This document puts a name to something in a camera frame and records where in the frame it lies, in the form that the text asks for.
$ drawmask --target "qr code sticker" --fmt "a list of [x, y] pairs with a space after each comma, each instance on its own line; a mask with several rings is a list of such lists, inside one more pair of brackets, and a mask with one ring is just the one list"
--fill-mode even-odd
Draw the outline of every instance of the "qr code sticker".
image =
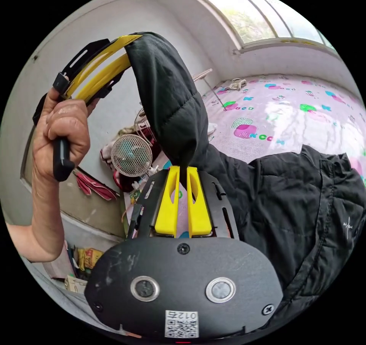
[[175, 339], [199, 337], [198, 312], [165, 311], [165, 337]]

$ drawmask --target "yellow clip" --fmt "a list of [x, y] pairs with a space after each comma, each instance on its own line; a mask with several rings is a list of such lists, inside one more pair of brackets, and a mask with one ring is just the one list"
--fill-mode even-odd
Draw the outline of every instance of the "yellow clip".
[[212, 231], [197, 168], [187, 168], [188, 232], [189, 237], [209, 235]]
[[[163, 235], [177, 237], [178, 221], [178, 195], [179, 195], [179, 167], [171, 166], [169, 169], [167, 182], [165, 184], [159, 213], [155, 223], [155, 232]], [[173, 191], [174, 202], [170, 199]]]
[[[72, 96], [75, 90], [82, 84], [82, 82], [105, 60], [127, 46], [131, 42], [137, 40], [142, 35], [128, 35], [121, 36], [110, 46], [99, 53], [94, 59], [92, 59], [82, 71], [75, 77], [71, 83], [69, 89], [65, 94], [65, 98], [68, 99]], [[92, 80], [86, 84], [79, 94], [75, 97], [76, 99], [85, 100], [88, 102], [89, 98], [98, 92], [104, 85], [109, 83], [116, 75], [123, 70], [128, 69], [131, 66], [127, 54], [123, 54], [118, 59], [113, 61], [111, 64], [106, 66], [100, 71]]]

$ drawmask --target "fan grille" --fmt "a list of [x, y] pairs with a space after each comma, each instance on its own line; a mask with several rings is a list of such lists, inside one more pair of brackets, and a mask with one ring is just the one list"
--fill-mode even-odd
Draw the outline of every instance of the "fan grille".
[[113, 145], [111, 161], [114, 168], [127, 177], [142, 176], [153, 162], [148, 143], [138, 135], [127, 134]]

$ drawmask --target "glass pane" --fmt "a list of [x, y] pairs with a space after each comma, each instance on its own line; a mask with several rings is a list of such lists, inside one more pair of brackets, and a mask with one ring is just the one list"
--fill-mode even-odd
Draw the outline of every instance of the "glass pane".
[[208, 0], [236, 29], [244, 43], [274, 38], [262, 15], [248, 0]]
[[320, 42], [321, 44], [323, 43], [316, 28], [300, 13], [296, 12], [280, 0], [267, 1], [286, 22], [294, 37]]
[[290, 32], [275, 10], [265, 0], [251, 0], [267, 17], [278, 37], [291, 37]]
[[321, 33], [323, 39], [324, 39], [324, 42], [325, 42], [325, 45], [332, 48], [334, 51], [336, 51], [336, 49], [333, 47], [333, 45], [325, 38], [325, 36]]

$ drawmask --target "white wall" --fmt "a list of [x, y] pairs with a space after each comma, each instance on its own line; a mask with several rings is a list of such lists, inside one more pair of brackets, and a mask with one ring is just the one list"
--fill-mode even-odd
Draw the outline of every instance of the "white wall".
[[[191, 74], [213, 67], [197, 42], [186, 33], [176, 18], [152, 0], [114, 1], [83, 15], [57, 33], [39, 51], [37, 63], [47, 83], [52, 84], [55, 74], [66, 65], [65, 59], [72, 59], [88, 42], [105, 37], [112, 40], [139, 31], [153, 31], [164, 36], [178, 50]], [[208, 80], [216, 85], [220, 79], [213, 74]], [[204, 82], [197, 82], [196, 85], [201, 92], [208, 90]], [[132, 69], [129, 69], [113, 88], [113, 92], [98, 104], [89, 120], [91, 148], [80, 167], [114, 189], [116, 185], [112, 174], [101, 163], [99, 150], [118, 130], [133, 125], [141, 108], [139, 101], [135, 76]]]
[[[89, 3], [78, 13], [79, 18], [75, 13], [71, 15], [38, 46], [33, 54], [37, 54], [38, 59], [30, 58], [26, 63], [5, 108], [0, 130], [0, 199], [14, 224], [29, 224], [32, 217], [32, 196], [20, 180], [20, 173], [33, 112], [57, 73], [87, 43], [131, 32], [153, 31], [177, 48], [192, 74], [212, 68], [210, 60], [179, 21], [152, 0], [111, 0], [111, 3], [95, 0], [94, 7]], [[219, 77], [213, 73], [208, 80], [215, 85]], [[201, 92], [207, 90], [203, 82], [197, 83], [197, 88]], [[111, 187], [115, 185], [110, 172], [101, 168], [99, 150], [120, 128], [133, 122], [138, 103], [136, 80], [130, 69], [90, 118], [91, 149], [81, 167]], [[101, 232], [92, 232], [69, 217], [63, 216], [63, 223], [66, 239], [71, 244], [102, 250], [114, 244], [115, 238], [110, 236], [95, 243], [92, 233], [101, 237]]]
[[301, 45], [256, 48], [233, 55], [236, 44], [212, 10], [199, 0], [155, 0], [189, 29], [212, 60], [221, 80], [261, 74], [297, 74], [337, 84], [362, 99], [353, 77], [342, 60]]

